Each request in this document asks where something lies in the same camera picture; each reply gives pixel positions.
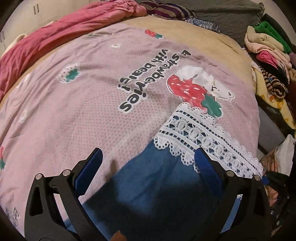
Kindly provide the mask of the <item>person left hand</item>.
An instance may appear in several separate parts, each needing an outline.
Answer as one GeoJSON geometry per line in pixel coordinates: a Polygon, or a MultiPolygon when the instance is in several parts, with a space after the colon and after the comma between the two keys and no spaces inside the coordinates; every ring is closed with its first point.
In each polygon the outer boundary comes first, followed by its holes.
{"type": "Polygon", "coordinates": [[[118,230],[110,241],[127,241],[126,237],[118,230]]]}

